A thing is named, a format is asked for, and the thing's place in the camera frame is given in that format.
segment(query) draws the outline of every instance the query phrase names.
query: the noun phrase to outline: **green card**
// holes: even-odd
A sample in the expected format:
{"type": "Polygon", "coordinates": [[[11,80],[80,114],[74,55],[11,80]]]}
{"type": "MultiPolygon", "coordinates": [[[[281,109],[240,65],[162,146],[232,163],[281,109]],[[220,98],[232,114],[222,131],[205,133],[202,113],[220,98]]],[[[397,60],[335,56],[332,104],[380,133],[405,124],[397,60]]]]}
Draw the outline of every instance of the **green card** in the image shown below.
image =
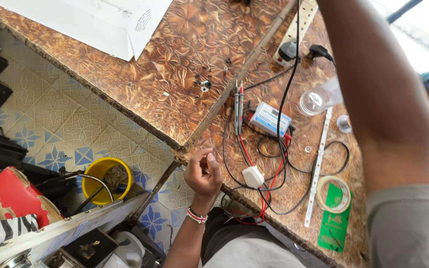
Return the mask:
{"type": "MultiPolygon", "coordinates": [[[[342,190],[334,184],[329,184],[325,204],[328,207],[336,207],[342,201],[342,190]]],[[[350,205],[340,214],[324,211],[322,225],[320,226],[319,241],[320,247],[324,247],[336,252],[344,250],[345,235],[349,223],[350,205]]]]}

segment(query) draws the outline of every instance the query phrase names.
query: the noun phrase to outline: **red and white bracelet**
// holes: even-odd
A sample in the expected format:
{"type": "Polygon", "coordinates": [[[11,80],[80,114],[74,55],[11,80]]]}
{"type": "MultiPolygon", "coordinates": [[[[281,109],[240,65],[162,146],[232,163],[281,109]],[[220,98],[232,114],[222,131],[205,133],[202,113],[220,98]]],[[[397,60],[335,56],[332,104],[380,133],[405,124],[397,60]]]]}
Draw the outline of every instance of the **red and white bracelet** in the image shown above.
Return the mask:
{"type": "Polygon", "coordinates": [[[199,224],[205,224],[206,219],[208,218],[208,215],[200,216],[194,213],[191,209],[191,206],[188,207],[188,212],[186,213],[186,216],[188,216],[192,221],[197,222],[199,224]]]}

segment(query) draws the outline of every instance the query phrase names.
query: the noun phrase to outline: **masking tape roll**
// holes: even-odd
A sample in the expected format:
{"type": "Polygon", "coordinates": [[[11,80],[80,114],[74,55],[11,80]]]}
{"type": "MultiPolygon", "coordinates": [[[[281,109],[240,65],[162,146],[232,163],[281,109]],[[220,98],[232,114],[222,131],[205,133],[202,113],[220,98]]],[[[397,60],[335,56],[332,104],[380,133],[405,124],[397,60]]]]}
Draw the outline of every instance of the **masking tape roll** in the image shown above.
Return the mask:
{"type": "Polygon", "coordinates": [[[336,176],[325,176],[319,179],[317,184],[317,192],[316,192],[316,200],[317,204],[319,204],[320,208],[326,211],[329,211],[331,213],[339,214],[347,210],[349,207],[350,202],[352,201],[352,197],[350,195],[350,189],[349,186],[345,181],[343,181],[341,178],[336,176]],[[340,189],[342,190],[342,201],[340,204],[336,207],[328,207],[324,200],[322,200],[322,197],[320,195],[320,191],[322,190],[322,186],[324,186],[325,183],[335,181],[339,184],[340,189]]]}

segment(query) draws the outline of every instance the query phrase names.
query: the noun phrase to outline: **zebra print fabric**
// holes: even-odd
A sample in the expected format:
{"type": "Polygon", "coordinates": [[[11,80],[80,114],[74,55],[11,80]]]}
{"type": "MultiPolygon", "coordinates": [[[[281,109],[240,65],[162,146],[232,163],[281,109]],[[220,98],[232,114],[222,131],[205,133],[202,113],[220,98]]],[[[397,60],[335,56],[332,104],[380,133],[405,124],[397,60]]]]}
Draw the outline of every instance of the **zebra print fabric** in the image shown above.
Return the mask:
{"type": "Polygon", "coordinates": [[[0,243],[38,229],[36,214],[0,220],[0,243]]]}

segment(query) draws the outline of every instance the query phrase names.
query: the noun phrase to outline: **tiled floor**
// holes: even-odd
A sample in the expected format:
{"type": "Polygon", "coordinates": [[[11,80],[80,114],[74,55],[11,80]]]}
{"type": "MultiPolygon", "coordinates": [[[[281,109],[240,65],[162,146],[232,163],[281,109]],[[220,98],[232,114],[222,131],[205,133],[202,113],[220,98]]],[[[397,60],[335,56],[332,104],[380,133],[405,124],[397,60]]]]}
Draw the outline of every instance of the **tiled floor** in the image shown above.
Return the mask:
{"type": "MultiPolygon", "coordinates": [[[[75,171],[102,157],[117,157],[133,170],[131,196],[154,188],[173,161],[165,143],[4,31],[0,46],[0,55],[9,61],[0,83],[14,90],[0,108],[0,126],[7,137],[29,150],[25,162],[75,171]]],[[[139,218],[140,227],[165,252],[194,196],[183,170],[176,169],[139,218]]],[[[59,201],[69,211],[84,202],[81,179],[59,201]]],[[[292,241],[268,228],[297,252],[292,241]]],[[[296,254],[307,267],[321,267],[309,253],[296,254]]]]}

